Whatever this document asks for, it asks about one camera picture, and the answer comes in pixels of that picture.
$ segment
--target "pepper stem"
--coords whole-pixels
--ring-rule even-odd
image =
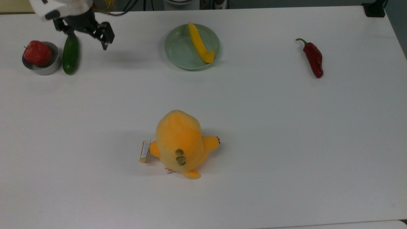
[[[304,41],[304,39],[301,39],[301,38],[296,39],[296,41],[302,41],[302,42],[304,42],[304,45],[308,44],[308,42]]]

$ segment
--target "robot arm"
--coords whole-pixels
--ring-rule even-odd
[[[113,42],[114,33],[110,24],[99,24],[95,20],[92,0],[30,0],[30,3],[42,20],[53,20],[58,31],[67,35],[75,30],[87,33],[98,39],[104,50]]]

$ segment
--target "paper label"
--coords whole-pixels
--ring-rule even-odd
[[[151,144],[151,139],[149,141],[143,141],[143,146],[141,147],[140,159],[139,162],[146,163],[146,157],[149,153],[149,148]]]
[[[169,169],[169,168],[165,168],[165,171],[166,171],[167,173],[176,172],[175,170],[172,170],[172,169]]]

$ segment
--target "red chili pepper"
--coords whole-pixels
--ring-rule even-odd
[[[296,39],[296,41],[301,40],[304,42],[304,53],[306,54],[306,57],[308,58],[309,64],[311,65],[311,69],[314,72],[314,75],[317,78],[321,78],[322,75],[324,75],[324,71],[322,70],[322,54],[318,50],[318,48],[309,42],[304,41],[301,38]]]

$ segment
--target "orange plush toy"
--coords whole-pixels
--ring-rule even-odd
[[[160,120],[155,136],[150,153],[189,179],[201,176],[194,168],[220,144],[216,136],[202,136],[198,120],[180,110],[173,110]]]

